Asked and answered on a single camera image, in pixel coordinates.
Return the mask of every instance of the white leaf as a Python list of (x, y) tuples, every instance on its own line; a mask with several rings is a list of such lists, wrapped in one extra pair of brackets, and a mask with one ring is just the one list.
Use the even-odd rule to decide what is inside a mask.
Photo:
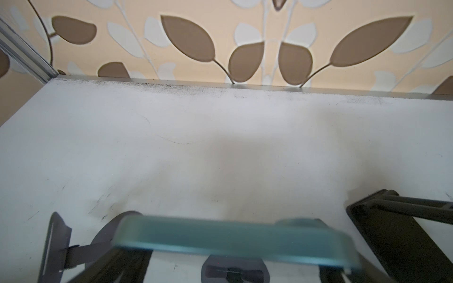
[(422, 19), (411, 24), (407, 30), (398, 38), (391, 50), (395, 53), (406, 53), (425, 45), (433, 31), (431, 19)]
[(396, 76), (392, 72), (375, 71), (376, 82), (370, 91), (391, 91), (396, 84)]
[(36, 31), (38, 32), (38, 34), (41, 36), (41, 38), (45, 42), (47, 42), (46, 31), (44, 30), (43, 25), (41, 24), (41, 21), (39, 21), (38, 17), (33, 18), (33, 25), (34, 25), (34, 28), (36, 29)]
[(330, 0), (299, 0), (299, 2), (307, 8), (317, 8), (326, 4)]
[(261, 0), (231, 0), (234, 4), (238, 5), (241, 8), (248, 9), (255, 7)]
[(85, 75), (85, 73), (81, 70), (81, 68), (79, 68), (79, 66), (77, 66), (72, 61), (67, 64), (67, 71), (70, 75), (80, 75), (80, 76)]
[(175, 63), (164, 63), (159, 66), (157, 76), (160, 80), (176, 80), (173, 75), (173, 69), (176, 67)]
[(288, 34), (285, 42), (295, 45), (310, 47), (317, 36), (315, 23), (303, 24)]
[[(46, 26), (48, 34), (53, 34), (55, 32), (55, 29), (52, 26), (52, 18), (42, 18), (42, 19), (43, 19), (44, 25)], [(43, 25), (41, 24), (41, 21), (39, 20), (39, 18), (36, 16), (33, 18), (33, 25), (34, 25), (34, 28), (36, 29), (36, 31), (38, 32), (38, 34), (41, 36), (41, 38), (45, 42), (47, 42), (46, 31), (44, 30)], [(55, 44), (60, 40), (60, 38), (61, 37), (59, 35), (56, 35), (56, 36), (53, 36), (50, 39), (50, 41), (52, 44)]]
[(133, 79), (146, 79), (144, 74), (140, 73), (139, 71), (127, 71), (129, 76)]
[(110, 8), (113, 5), (113, 0), (88, 0), (88, 2), (103, 9)]
[(27, 23), (27, 20), (24, 18), (22, 13), (16, 6), (12, 6), (10, 8), (10, 13), (13, 16), (14, 21), (16, 22), (17, 26), (19, 27), (20, 31), (29, 30), (30, 27)]
[(159, 47), (167, 47), (170, 45), (170, 40), (165, 34), (162, 23), (153, 17), (148, 17), (145, 22), (145, 38), (154, 45)]
[(271, 86), (272, 85), (272, 77), (270, 75), (265, 75), (263, 81), (261, 82), (264, 86)]
[(13, 71), (16, 71), (21, 74), (25, 74), (27, 72), (21, 65), (19, 65), (19, 63), (16, 62), (16, 60), (11, 58), (11, 56), (8, 56), (8, 57), (10, 58), (10, 68)]
[(127, 52), (138, 58), (143, 57), (143, 51), (131, 31), (112, 22), (107, 23), (107, 30), (110, 36)]
[(423, 62), (423, 68), (433, 68), (453, 59), (453, 37), (442, 42)]
[(261, 42), (262, 37), (259, 30), (249, 24), (239, 23), (234, 31), (234, 41), (237, 46)]
[(414, 88), (413, 90), (409, 91), (409, 92), (412, 92), (412, 93), (427, 93), (427, 94), (431, 94), (433, 93), (433, 91), (436, 90), (438, 86), (432, 86), (432, 85), (421, 85), (421, 86), (418, 86), (416, 88)]

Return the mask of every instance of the wallpaper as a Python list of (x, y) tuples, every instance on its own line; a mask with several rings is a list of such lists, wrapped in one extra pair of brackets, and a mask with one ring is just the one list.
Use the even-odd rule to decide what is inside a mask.
[(0, 50), (0, 126), (43, 87)]
[(453, 94), (451, 0), (4, 0), (0, 7), (61, 74)]

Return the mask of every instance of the leaf stem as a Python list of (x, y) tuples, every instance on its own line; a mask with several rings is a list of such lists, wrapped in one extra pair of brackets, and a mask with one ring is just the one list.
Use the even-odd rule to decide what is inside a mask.
[[(296, 6), (296, 4), (297, 4), (297, 0), (293, 0), (293, 3), (291, 3), (291, 5), (288, 6), (288, 18), (286, 20), (286, 24), (285, 24), (285, 27), (284, 27), (282, 39), (280, 40), (280, 44), (284, 41), (284, 39), (286, 38), (286, 35), (288, 34), (289, 23), (291, 22), (291, 18), (293, 16), (294, 7)], [(278, 65), (279, 65), (279, 53), (277, 52), (277, 56), (275, 57), (275, 61), (274, 61), (274, 67), (272, 68), (272, 74), (270, 76), (271, 77), (271, 81), (274, 80), (275, 71), (277, 70)]]
[(219, 65), (219, 67), (226, 73), (226, 75), (228, 76), (228, 78), (230, 79), (231, 83), (234, 84), (234, 81), (233, 79), (231, 78), (230, 74), (225, 70), (225, 68), (219, 63), (217, 62), (216, 59), (214, 59), (214, 62)]
[(447, 38), (450, 37), (450, 35), (453, 34), (453, 29), (451, 29), (436, 45), (434, 45), (429, 51), (428, 53), (425, 54), (425, 56), (423, 56), (410, 70), (407, 71), (406, 74), (404, 74), (401, 79), (399, 79), (396, 84), (393, 86), (393, 88), (390, 90), (394, 90), (395, 87), (397, 85), (399, 85), (400, 82), (402, 82), (410, 73), (412, 73), (413, 71), (415, 71), (418, 67), (420, 67), (420, 64), (429, 56), (431, 55), (431, 53), (436, 50), (440, 44), (442, 44), (442, 42), (444, 42)]
[(35, 12), (35, 14), (38, 17), (39, 21), (41, 22), (41, 25), (43, 26), (44, 32), (46, 33), (47, 42), (49, 43), (49, 49), (50, 49), (50, 65), (52, 66), (53, 65), (53, 49), (52, 49), (52, 43), (50, 42), (50, 36), (49, 36), (48, 31), (47, 31), (46, 25), (44, 25), (43, 19), (39, 15), (39, 13), (36, 10), (36, 8), (34, 7), (34, 5), (31, 3), (31, 0), (27, 0), (27, 1), (30, 4), (30, 6), (33, 9), (33, 11)]
[(144, 48), (141, 40), (139, 39), (137, 33), (135, 32), (134, 28), (132, 27), (132, 25), (130, 24), (129, 22), (129, 19), (127, 18), (127, 14), (126, 14), (126, 11), (124, 9), (124, 6), (121, 6), (119, 0), (115, 0), (115, 5), (118, 7), (118, 9), (120, 9), (120, 12), (121, 14), (123, 15), (123, 18), (124, 18), (124, 21), (126, 21), (129, 29), (131, 30), (132, 34), (134, 35), (135, 39), (137, 40), (137, 43), (139, 44), (140, 48), (142, 49), (143, 51), (143, 54), (145, 55), (145, 58), (146, 60), (151, 64), (151, 66), (153, 67), (153, 70), (154, 72), (156, 73), (157, 77), (159, 77), (159, 75), (157, 74), (157, 70), (156, 70), (156, 67), (154, 66), (153, 64), (153, 61), (151, 60), (151, 57), (149, 56), (149, 54), (146, 52), (146, 49)]
[(318, 70), (316, 70), (316, 72), (314, 72), (313, 74), (311, 74), (299, 87), (302, 87), (306, 82), (308, 82), (314, 75), (316, 75), (317, 73), (319, 73), (320, 71), (324, 70), (325, 68), (329, 67), (330, 65), (332, 65), (332, 63), (329, 63), (325, 66), (322, 66), (321, 68), (319, 68)]

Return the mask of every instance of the black base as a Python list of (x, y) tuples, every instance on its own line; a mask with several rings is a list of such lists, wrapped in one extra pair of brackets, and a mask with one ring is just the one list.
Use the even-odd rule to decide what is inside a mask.
[(364, 205), (387, 192), (398, 195), (380, 190), (346, 208), (386, 272), (399, 283), (452, 280), (453, 263), (413, 217)]

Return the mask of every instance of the brown leaf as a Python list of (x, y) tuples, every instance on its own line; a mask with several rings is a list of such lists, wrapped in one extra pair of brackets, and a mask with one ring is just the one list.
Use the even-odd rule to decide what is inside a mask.
[(296, 86), (310, 75), (313, 58), (307, 48), (282, 42), (279, 50), (279, 68), (285, 82)]
[(121, 62), (110, 62), (97, 70), (98, 77), (125, 77), (130, 78), (126, 67)]
[(453, 95), (453, 76), (449, 76), (436, 88), (433, 94)]
[(10, 58), (0, 50), (0, 77), (3, 77), (10, 69)]
[(91, 42), (96, 36), (97, 31), (94, 24), (66, 16), (53, 17), (52, 26), (56, 34), (73, 44), (87, 44)]
[(330, 63), (348, 67), (373, 58), (391, 46), (411, 20), (412, 17), (381, 19), (353, 30), (335, 47)]
[(228, 70), (234, 81), (248, 81), (261, 64), (264, 42), (241, 45), (233, 51)]
[(211, 62), (216, 57), (214, 42), (206, 30), (189, 20), (160, 16), (165, 33), (173, 45), (187, 57), (200, 62)]
[(283, 8), (283, 5), (286, 3), (286, 0), (272, 0), (275, 10), (278, 12)]

